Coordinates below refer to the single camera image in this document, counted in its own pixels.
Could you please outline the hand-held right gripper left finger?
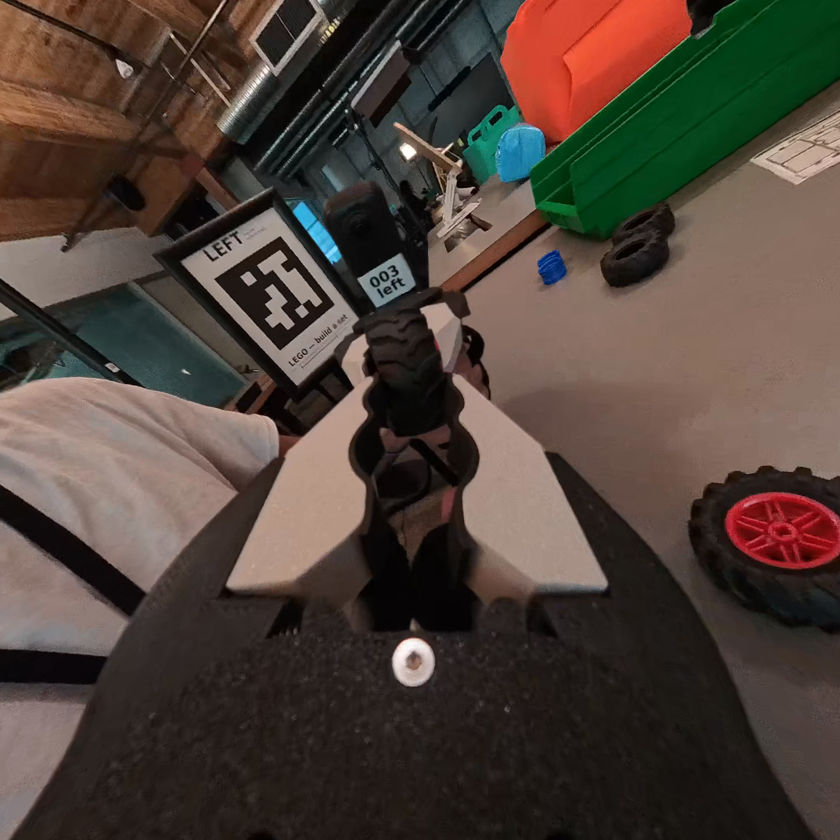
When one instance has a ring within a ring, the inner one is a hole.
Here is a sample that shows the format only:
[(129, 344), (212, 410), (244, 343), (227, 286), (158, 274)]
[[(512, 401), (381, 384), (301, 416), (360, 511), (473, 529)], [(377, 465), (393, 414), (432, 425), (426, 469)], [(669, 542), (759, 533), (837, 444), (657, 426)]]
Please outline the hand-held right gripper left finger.
[(354, 601), (386, 580), (379, 385), (356, 386), (284, 458), (227, 579), (231, 594)]

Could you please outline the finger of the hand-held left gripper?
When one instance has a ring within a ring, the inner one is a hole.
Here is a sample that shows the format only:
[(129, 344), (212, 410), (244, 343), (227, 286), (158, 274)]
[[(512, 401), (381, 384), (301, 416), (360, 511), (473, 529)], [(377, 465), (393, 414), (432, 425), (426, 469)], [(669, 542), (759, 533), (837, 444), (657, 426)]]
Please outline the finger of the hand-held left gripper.
[(353, 332), (342, 340), (341, 372), (349, 389), (354, 389), (371, 376), (369, 344), (365, 332)]
[(449, 305), (428, 305), (427, 326), (434, 335), (444, 372), (453, 372), (464, 346), (461, 318)]

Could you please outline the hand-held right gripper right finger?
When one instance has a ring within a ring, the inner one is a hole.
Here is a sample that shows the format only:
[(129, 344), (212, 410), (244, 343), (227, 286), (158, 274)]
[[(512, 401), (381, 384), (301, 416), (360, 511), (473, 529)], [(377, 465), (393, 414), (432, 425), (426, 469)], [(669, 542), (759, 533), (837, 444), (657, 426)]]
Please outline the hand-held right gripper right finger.
[(449, 453), (465, 455), (453, 526), (465, 534), (465, 581), (481, 601), (603, 595), (608, 581), (548, 454), (466, 380), (452, 380)]

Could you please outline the black rubber toy tire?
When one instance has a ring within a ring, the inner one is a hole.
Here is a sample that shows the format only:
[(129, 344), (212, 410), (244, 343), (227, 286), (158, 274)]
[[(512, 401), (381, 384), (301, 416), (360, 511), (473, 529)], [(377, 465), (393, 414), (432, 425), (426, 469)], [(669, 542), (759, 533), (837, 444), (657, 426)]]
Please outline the black rubber toy tire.
[(434, 335), (421, 310), (382, 314), (364, 332), (385, 397), (387, 426), (398, 437), (418, 437), (443, 426), (447, 375), (431, 370)]

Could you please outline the person's left hand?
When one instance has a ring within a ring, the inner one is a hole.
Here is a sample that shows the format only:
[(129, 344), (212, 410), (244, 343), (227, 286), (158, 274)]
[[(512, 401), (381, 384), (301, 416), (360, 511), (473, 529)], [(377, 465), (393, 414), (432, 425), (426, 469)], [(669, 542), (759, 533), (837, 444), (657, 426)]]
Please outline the person's left hand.
[(474, 362), (470, 352), (471, 348), (468, 344), (463, 343), (453, 369), (453, 374), (463, 377), (486, 399), (491, 400), (490, 379), (487, 368), (482, 360)]

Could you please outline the wooden board white stand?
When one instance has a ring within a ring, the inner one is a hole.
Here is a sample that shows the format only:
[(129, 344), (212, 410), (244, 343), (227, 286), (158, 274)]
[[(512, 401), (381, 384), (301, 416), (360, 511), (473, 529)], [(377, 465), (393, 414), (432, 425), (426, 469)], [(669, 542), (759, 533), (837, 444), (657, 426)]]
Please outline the wooden board white stand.
[(443, 184), (442, 220), (436, 228), (436, 234), (439, 239), (450, 238), (480, 206), (480, 198), (473, 197), (474, 192), (458, 187), (458, 178), (465, 171), (465, 163), (456, 158), (448, 146), (435, 147), (399, 122), (394, 122), (393, 128), (402, 144), (413, 151), (416, 158), (423, 158), (433, 165), (438, 180)]

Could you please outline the black framed marker sign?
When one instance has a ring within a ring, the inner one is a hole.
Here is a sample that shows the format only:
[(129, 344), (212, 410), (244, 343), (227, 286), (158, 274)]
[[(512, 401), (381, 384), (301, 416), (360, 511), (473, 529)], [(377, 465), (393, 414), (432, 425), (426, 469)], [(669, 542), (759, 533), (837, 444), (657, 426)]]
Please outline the black framed marker sign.
[(359, 314), (275, 189), (178, 238), (154, 258), (289, 397), (336, 372)]

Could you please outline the green carry bag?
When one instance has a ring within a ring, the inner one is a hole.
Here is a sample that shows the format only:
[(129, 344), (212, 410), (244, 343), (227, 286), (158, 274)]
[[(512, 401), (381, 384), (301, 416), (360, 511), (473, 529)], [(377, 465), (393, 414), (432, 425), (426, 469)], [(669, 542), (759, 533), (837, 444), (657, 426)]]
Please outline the green carry bag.
[(521, 119), (516, 105), (510, 108), (499, 105), (469, 132), (463, 160), (479, 186), (497, 173), (496, 155), (501, 136)]

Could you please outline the light blue plastic bag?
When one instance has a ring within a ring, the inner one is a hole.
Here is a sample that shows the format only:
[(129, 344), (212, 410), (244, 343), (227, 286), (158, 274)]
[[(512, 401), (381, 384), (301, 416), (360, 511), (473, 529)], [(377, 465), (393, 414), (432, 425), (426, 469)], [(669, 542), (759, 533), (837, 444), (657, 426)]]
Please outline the light blue plastic bag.
[(547, 144), (543, 132), (525, 122), (507, 129), (496, 150), (497, 174), (501, 182), (527, 180), (531, 169), (545, 157)]

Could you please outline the loose black toy tire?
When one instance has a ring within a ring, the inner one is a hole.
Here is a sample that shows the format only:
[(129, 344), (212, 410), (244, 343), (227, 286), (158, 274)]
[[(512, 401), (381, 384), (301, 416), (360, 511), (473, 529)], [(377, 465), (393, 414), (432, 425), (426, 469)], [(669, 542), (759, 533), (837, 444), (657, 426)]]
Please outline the loose black toy tire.
[(657, 230), (639, 233), (614, 245), (603, 256), (602, 276), (612, 288), (634, 286), (662, 270), (669, 255), (665, 235)]
[(657, 203), (622, 221), (612, 233), (613, 245), (639, 236), (654, 233), (662, 237), (671, 236), (676, 229), (676, 218), (670, 205)]

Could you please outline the white ceiling air vent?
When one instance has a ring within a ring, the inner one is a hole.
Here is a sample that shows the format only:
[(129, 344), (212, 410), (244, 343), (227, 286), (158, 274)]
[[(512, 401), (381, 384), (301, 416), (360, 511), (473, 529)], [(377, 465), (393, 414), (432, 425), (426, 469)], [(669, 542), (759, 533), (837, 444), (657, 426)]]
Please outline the white ceiling air vent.
[(276, 1), (261, 19), (250, 43), (276, 77), (295, 58), (311, 35), (328, 22), (320, 2)]

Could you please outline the black toy wheel red rim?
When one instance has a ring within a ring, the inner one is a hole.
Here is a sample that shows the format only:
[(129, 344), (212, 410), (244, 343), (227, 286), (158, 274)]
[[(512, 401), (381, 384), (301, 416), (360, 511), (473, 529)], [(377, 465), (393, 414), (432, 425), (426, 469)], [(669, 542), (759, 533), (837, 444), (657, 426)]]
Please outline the black toy wheel red rim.
[(712, 583), (789, 627), (839, 630), (839, 478), (769, 465), (693, 501), (691, 548)]

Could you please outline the orange plastic bin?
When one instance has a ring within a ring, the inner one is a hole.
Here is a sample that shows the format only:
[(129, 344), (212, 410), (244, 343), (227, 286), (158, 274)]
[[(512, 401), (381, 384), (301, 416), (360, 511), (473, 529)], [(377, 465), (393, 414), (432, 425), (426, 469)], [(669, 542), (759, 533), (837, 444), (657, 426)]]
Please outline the orange plastic bin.
[(501, 64), (525, 123), (559, 144), (690, 34), (684, 1), (526, 1)]

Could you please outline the green plastic bin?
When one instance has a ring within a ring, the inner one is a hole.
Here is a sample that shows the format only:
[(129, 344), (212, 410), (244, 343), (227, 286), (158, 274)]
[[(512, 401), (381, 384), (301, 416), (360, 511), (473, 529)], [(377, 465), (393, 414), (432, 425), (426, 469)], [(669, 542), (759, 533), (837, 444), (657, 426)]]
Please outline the green plastic bin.
[(738, 1), (531, 171), (537, 209), (609, 238), (839, 78), (838, 1)]

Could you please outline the silver air duct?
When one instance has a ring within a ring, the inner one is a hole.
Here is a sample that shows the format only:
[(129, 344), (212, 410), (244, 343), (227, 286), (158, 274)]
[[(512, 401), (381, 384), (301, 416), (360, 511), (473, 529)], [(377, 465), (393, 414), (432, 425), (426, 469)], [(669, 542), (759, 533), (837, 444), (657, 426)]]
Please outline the silver air duct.
[(246, 144), (284, 95), (271, 67), (255, 67), (216, 121), (219, 132), (234, 144)]

